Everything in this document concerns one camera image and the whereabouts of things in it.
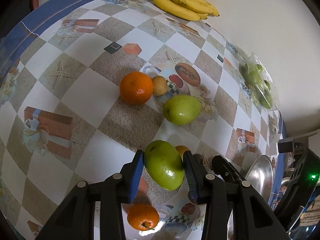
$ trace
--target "orange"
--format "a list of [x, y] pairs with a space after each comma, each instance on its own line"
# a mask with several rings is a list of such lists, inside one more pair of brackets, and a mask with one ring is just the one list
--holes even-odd
[[142, 72], [131, 72], [121, 80], [120, 96], [127, 104], [141, 105], [150, 99], [152, 93], [152, 80]]
[[181, 158], [183, 157], [183, 154], [185, 151], [190, 151], [187, 146], [183, 146], [183, 145], [178, 145], [175, 148], [178, 151], [178, 153], [180, 154]]
[[127, 220], [134, 229], [146, 231], [156, 227], [159, 214], [151, 205], [137, 204], [129, 208]]

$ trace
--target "metal plate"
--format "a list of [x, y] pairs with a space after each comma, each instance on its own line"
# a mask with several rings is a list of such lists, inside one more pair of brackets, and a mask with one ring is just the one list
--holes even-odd
[[245, 179], [268, 202], [273, 182], [273, 169], [269, 157], [261, 155], [257, 158], [250, 167]]

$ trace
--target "blue tablecloth border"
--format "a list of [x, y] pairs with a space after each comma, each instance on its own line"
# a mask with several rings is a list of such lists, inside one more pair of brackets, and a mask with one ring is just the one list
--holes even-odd
[[[282, 116], [280, 114], [279, 117], [279, 133], [282, 133], [282, 137], [286, 138], [286, 129], [285, 124], [282, 119]], [[277, 159], [277, 165], [276, 165], [276, 171], [275, 171], [275, 177], [273, 180], [272, 188], [271, 188], [271, 195], [268, 201], [268, 205], [271, 206], [273, 204], [273, 201], [278, 198], [280, 187], [281, 187], [281, 181], [283, 178], [283, 174], [285, 171], [285, 153], [279, 153], [278, 159]]]
[[0, 84], [25, 49], [48, 27], [93, 0], [49, 0], [21, 20], [4, 38], [0, 50]]

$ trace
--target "plastic bag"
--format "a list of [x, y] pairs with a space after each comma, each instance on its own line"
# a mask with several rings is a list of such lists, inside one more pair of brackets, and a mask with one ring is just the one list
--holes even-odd
[[257, 55], [252, 53], [248, 59], [242, 57], [239, 71], [252, 98], [267, 111], [277, 110], [279, 105], [277, 88]]
[[288, 163], [287, 163], [287, 168], [289, 168], [291, 166], [292, 163], [295, 162], [295, 158], [293, 157], [292, 152], [288, 153]]

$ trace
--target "banana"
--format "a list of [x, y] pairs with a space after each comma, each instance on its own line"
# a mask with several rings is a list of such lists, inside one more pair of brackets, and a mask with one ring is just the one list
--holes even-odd
[[208, 14], [207, 13], [204, 13], [204, 14], [202, 14], [202, 13], [197, 13], [197, 15], [199, 15], [200, 16], [200, 19], [201, 20], [206, 20], [208, 17]]
[[211, 3], [208, 3], [208, 2], [205, 1], [205, 0], [196, 0], [196, 1], [198, 1], [198, 2], [200, 2], [200, 3], [205, 3], [205, 4], [209, 5], [209, 6], [213, 9], [213, 12], [210, 13], [212, 16], [216, 16], [216, 17], [220, 16], [218, 10], [217, 10]]
[[200, 20], [200, 16], [197, 15], [195, 12], [183, 8], [180, 5], [171, 2], [170, 0], [153, 0], [154, 3], [162, 10], [171, 13], [177, 17], [188, 21], [198, 21]]
[[213, 12], [213, 8], [209, 4], [199, 2], [198, 0], [172, 0], [172, 1], [196, 13], [207, 14], [207, 13]]

